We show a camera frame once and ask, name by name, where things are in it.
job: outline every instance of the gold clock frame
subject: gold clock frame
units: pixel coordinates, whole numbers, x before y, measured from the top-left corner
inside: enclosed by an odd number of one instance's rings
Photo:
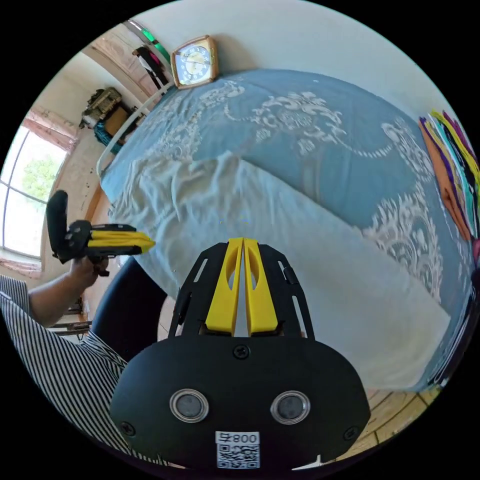
[[[177,63],[175,61],[176,55],[178,55],[180,50],[184,49],[185,47],[188,47],[189,45],[194,44],[196,42],[203,42],[205,40],[207,41],[208,49],[210,50],[210,66],[211,66],[210,77],[207,78],[206,80],[200,81],[198,83],[194,83],[193,85],[182,85],[179,81],[179,73],[177,71]],[[198,38],[189,40],[183,43],[182,45],[180,45],[171,53],[170,64],[171,64],[171,71],[173,74],[173,81],[175,83],[175,86],[179,90],[193,89],[195,87],[200,87],[201,85],[210,84],[215,80],[215,78],[219,74],[219,58],[217,55],[217,43],[210,35],[199,36]]]

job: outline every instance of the yellow gripper fingers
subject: yellow gripper fingers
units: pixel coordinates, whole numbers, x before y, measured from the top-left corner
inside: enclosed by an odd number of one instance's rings
[[[278,326],[259,244],[253,238],[243,239],[245,261],[245,302],[248,334],[274,332]]]
[[[205,322],[209,331],[230,334],[232,337],[237,322],[243,243],[243,238],[231,238],[228,241],[225,258]],[[234,273],[233,286],[230,289],[229,279],[232,273]]]

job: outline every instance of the wall clock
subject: wall clock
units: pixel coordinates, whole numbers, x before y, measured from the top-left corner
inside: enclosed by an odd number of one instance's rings
[[[179,90],[205,85],[219,73],[217,46],[210,35],[184,43],[171,54],[173,80]]]

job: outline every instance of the qr code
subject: qr code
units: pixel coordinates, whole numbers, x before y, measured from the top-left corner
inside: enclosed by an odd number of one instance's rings
[[[260,434],[257,431],[215,432],[219,469],[259,469]]]
[[[260,468],[260,445],[217,444],[217,466],[220,469]]]

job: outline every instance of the blue bedspread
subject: blue bedspread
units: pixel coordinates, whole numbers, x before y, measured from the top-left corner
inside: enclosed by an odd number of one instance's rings
[[[404,265],[451,316],[415,389],[427,385],[461,326],[474,263],[441,202],[413,119],[335,78],[253,70],[171,89],[102,174],[112,203],[130,163],[149,149],[194,161],[231,151],[357,227]]]

